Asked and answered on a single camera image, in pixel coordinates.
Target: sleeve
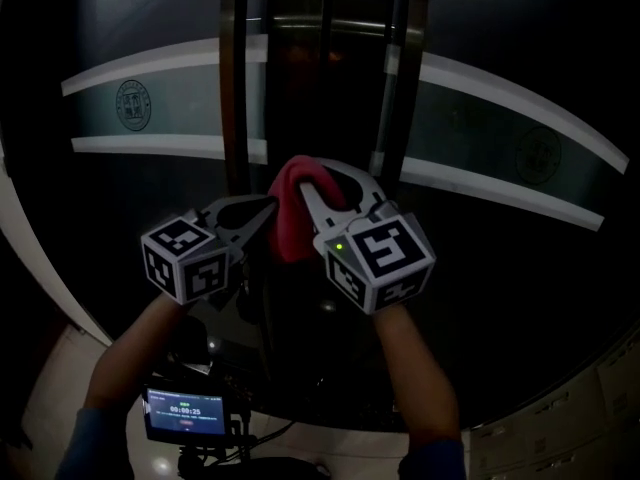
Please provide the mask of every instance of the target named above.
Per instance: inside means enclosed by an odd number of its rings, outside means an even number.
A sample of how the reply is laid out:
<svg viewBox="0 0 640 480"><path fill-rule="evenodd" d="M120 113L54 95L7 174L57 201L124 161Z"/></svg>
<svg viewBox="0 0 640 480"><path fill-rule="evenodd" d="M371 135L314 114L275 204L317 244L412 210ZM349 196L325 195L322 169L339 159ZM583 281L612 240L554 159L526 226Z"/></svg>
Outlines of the sleeve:
<svg viewBox="0 0 640 480"><path fill-rule="evenodd" d="M402 459L398 475L400 480L465 480L462 443L444 440L418 448Z"/></svg>
<svg viewBox="0 0 640 480"><path fill-rule="evenodd" d="M81 409L56 480L133 479L126 434L127 414Z"/></svg>

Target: display screen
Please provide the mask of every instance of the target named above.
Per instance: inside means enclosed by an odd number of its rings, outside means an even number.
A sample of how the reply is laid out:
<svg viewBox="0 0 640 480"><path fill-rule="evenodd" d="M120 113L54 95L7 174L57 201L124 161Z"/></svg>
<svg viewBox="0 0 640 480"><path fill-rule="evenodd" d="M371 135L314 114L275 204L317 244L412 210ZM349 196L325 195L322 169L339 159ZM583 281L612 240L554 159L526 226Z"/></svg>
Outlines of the display screen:
<svg viewBox="0 0 640 480"><path fill-rule="evenodd" d="M147 391L147 412L158 430L224 435L222 398L169 391Z"/></svg>

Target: red towel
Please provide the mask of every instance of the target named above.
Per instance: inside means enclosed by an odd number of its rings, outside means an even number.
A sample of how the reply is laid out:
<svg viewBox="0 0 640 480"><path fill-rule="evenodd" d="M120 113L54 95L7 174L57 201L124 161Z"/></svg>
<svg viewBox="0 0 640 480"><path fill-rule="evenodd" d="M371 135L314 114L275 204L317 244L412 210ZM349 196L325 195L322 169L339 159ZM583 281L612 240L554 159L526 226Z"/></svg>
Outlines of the red towel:
<svg viewBox="0 0 640 480"><path fill-rule="evenodd" d="M271 254L279 263L294 263L316 254L313 222L298 188L302 181L312 182L328 206L340 209L347 205L329 171L313 158L298 155L289 160L269 189L269 195L280 201L278 215L267 235Z"/></svg>

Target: cable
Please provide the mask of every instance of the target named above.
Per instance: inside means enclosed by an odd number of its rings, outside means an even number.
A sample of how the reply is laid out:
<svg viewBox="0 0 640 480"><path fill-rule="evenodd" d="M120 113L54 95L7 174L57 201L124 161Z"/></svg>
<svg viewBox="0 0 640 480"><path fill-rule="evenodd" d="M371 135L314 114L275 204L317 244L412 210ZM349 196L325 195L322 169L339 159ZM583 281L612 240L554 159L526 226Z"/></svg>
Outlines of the cable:
<svg viewBox="0 0 640 480"><path fill-rule="evenodd" d="M260 439L258 439L258 441L255 444L251 445L249 448L244 449L244 452L249 453L255 447L260 446L261 444L264 444L264 443L266 443L268 441L271 441L273 439L276 439L276 438L280 437L282 434L284 434L287 430L289 430L295 424L296 424L295 421L291 421L291 422L287 423L281 429L276 430L275 432L272 432L269 435L261 437ZM223 464L225 462L229 462L231 460L237 459L242 453L243 453L243 448L238 447L238 451L237 452L233 452L228 457L226 457L224 459L220 459L220 460L214 462L213 464L211 464L210 466L207 466L207 467L217 466L218 464Z"/></svg>

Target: floor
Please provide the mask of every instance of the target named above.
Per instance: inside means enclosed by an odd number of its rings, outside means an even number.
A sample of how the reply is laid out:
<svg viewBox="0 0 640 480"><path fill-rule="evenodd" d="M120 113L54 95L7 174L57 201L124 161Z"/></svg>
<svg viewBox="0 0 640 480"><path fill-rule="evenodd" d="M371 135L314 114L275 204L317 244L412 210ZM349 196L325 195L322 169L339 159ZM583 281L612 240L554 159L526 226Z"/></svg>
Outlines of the floor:
<svg viewBox="0 0 640 480"><path fill-rule="evenodd" d="M53 349L35 385L23 418L33 450L9 449L9 459L25 480L55 475L71 437L75 413L81 407L93 367L105 347L69 326ZM127 422L131 465L139 480L178 478L178 447L149 441L140 401ZM253 413L251 432L260 437L287 422ZM468 432L464 433L469 463ZM398 463L407 451L406 434L336 430L296 424L286 434L252 451L253 457L297 457L322 462L336 480L397 478Z"/></svg>

